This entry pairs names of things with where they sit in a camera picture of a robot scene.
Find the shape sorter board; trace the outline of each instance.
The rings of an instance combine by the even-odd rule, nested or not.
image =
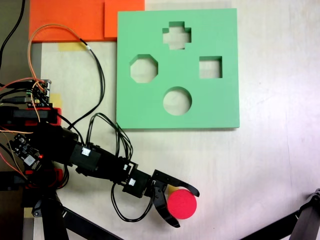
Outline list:
[[[181,49],[171,49],[163,36],[178,26],[190,39]],[[237,42],[236,9],[119,12],[119,125],[124,129],[238,128]],[[157,68],[148,83],[131,75],[139,59],[149,59]],[[219,75],[203,76],[202,61],[217,62]],[[164,108],[165,95],[176,89],[185,91],[191,101],[182,115]]]

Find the black stand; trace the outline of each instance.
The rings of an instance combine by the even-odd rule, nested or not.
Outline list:
[[[320,226],[320,188],[300,210],[252,233],[242,240],[281,240],[291,235],[290,240],[316,240]]]
[[[54,190],[43,195],[32,214],[35,218],[42,217],[45,240],[69,240],[67,229],[87,240],[123,240],[63,207]]]

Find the orange foam sheet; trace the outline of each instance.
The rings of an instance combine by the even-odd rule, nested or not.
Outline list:
[[[116,41],[118,35],[118,12],[144,11],[145,0],[105,0],[104,38]]]
[[[144,9],[144,0],[30,0],[29,38],[42,25],[62,24],[85,41],[116,41],[118,11]],[[59,27],[41,30],[33,39],[38,43],[74,41],[75,36]]]

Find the robotic arm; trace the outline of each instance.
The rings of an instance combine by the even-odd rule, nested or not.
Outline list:
[[[58,162],[67,166],[76,165],[79,174],[107,179],[123,186],[123,192],[137,198],[150,198],[160,216],[171,226],[180,224],[168,211],[165,190],[168,185],[188,189],[199,197],[192,185],[155,170],[149,175],[138,170],[138,164],[100,148],[93,143],[83,146],[78,135],[60,126],[41,123],[28,138],[18,134],[11,141],[12,149],[26,165],[36,170],[39,163]]]

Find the black wire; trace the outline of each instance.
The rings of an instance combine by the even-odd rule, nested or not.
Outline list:
[[[7,92],[5,92],[5,93],[2,93],[2,94],[0,94],[0,100],[3,98],[3,97],[5,97],[5,96],[7,96],[7,95],[10,95],[10,94],[15,94],[15,93],[20,93],[20,92],[27,92],[28,91],[28,89],[13,89],[13,90],[10,90],[10,91],[7,91]]]
[[[125,222],[128,222],[128,223],[136,223],[136,222],[139,222],[141,221],[142,219],[145,218],[145,216],[149,213],[149,211],[151,210],[152,206],[153,206],[153,202],[154,202],[154,199],[155,199],[155,193],[153,193],[153,196],[150,198],[150,201],[149,201],[149,204],[148,206],[146,207],[144,213],[138,217],[138,218],[134,218],[134,219],[130,219],[130,218],[127,218],[125,217],[124,215],[122,215],[122,213],[120,212],[118,206],[117,206],[117,203],[116,203],[116,199],[115,199],[115,186],[116,186],[116,183],[114,183],[112,185],[112,188],[111,188],[111,202],[112,202],[112,205],[115,209],[115,212],[116,214]]]
[[[125,153],[125,158],[130,161],[131,157],[133,155],[134,152],[134,148],[129,140],[129,137],[126,135],[126,133],[122,130],[122,128],[116,123],[114,124],[106,115],[104,115],[103,113],[96,113],[94,114],[89,122],[89,127],[88,127],[88,131],[87,131],[87,135],[86,135],[86,140],[85,140],[85,144],[86,146],[89,144],[90,139],[91,139],[91,133],[92,133],[92,128],[93,128],[93,124],[95,121],[95,118],[99,117],[102,120],[104,120],[106,123],[108,123],[114,130],[115,130],[115,138],[116,138],[116,147],[115,147],[115,156],[118,157],[119,156],[119,152],[120,152],[120,143],[122,143],[123,148],[124,148],[124,153]],[[128,223],[136,223],[141,221],[151,210],[152,206],[153,206],[153,202],[154,202],[154,193],[153,196],[150,198],[149,204],[146,208],[146,210],[144,211],[144,213],[138,217],[138,218],[134,218],[134,219],[130,219],[125,217],[119,210],[117,203],[116,203],[116,198],[115,198],[115,186],[116,186],[116,182],[113,183],[112,188],[111,188],[111,202],[112,205],[114,207],[114,210],[116,212],[116,214],[125,222]]]
[[[2,55],[5,49],[5,46],[7,44],[7,42],[9,41],[9,39],[11,38],[11,36],[14,34],[14,32],[16,31],[16,29],[18,28],[21,19],[24,15],[24,10],[25,10],[25,4],[26,4],[26,0],[22,0],[22,5],[21,5],[21,11],[20,11],[20,16],[18,18],[18,21],[16,22],[15,26],[13,27],[13,29],[11,30],[11,32],[9,33],[9,35],[6,37],[6,39],[4,40],[1,48],[0,48],[0,69],[1,69],[1,65],[2,65]]]
[[[47,103],[46,100],[43,99],[43,97],[38,93],[38,91],[37,91],[35,88],[33,89],[33,95],[36,96],[36,97],[40,100],[40,102],[42,102],[43,104],[46,104],[47,107],[49,107],[52,111],[54,111],[55,114],[56,114],[59,118],[61,118],[61,119],[62,119],[63,121],[65,121],[67,124],[71,125],[71,122],[70,122],[68,119],[66,119],[64,116],[62,116],[61,114],[57,113],[57,111],[56,111],[49,103]],[[81,144],[84,146],[84,145],[85,145],[85,142],[84,142],[84,139],[83,139],[81,133],[80,133],[80,132],[78,131],[78,129],[76,129],[74,126],[73,126],[72,128],[73,128],[73,129],[76,131],[76,133],[79,135]]]
[[[102,120],[104,120],[106,123],[108,123],[115,130],[115,138],[116,138],[115,156],[116,157],[119,156],[120,142],[122,142],[122,145],[124,148],[124,153],[125,153],[125,158],[130,161],[132,158],[133,152],[134,152],[134,148],[133,148],[128,136],[126,135],[126,133],[122,130],[122,128],[118,124],[114,124],[103,113],[98,112],[91,117],[88,131],[87,131],[87,135],[86,135],[85,145],[88,146],[88,144],[90,142],[92,128],[93,128],[94,120],[96,117],[99,117]]]
[[[80,39],[80,41],[85,44],[86,46],[88,46],[88,44],[83,40]],[[75,126],[76,123],[78,123],[79,121],[81,121],[82,119],[84,119],[85,117],[89,116],[91,113],[94,112],[94,110],[96,110],[99,105],[101,104],[102,100],[104,99],[105,96],[105,91],[106,91],[106,80],[105,80],[105,74],[104,71],[101,67],[101,64],[97,58],[97,56],[95,55],[95,53],[90,49],[89,50],[96,62],[97,68],[98,68],[98,73],[99,73],[99,79],[100,79],[100,98],[99,101],[97,103],[97,105],[95,105],[90,111],[88,111],[86,114],[84,114],[83,116],[81,116],[80,118],[78,118],[76,121],[74,121],[67,129],[70,130],[71,128],[73,128]]]
[[[10,158],[11,158],[12,161],[14,162],[14,165],[15,165],[16,168],[18,169],[19,167],[17,166],[16,161],[14,161],[14,156],[12,155],[12,152],[9,151],[9,149],[6,148],[6,147],[5,147],[4,145],[2,145],[1,143],[0,143],[0,147],[1,147],[3,150],[5,150],[7,154],[9,154]]]

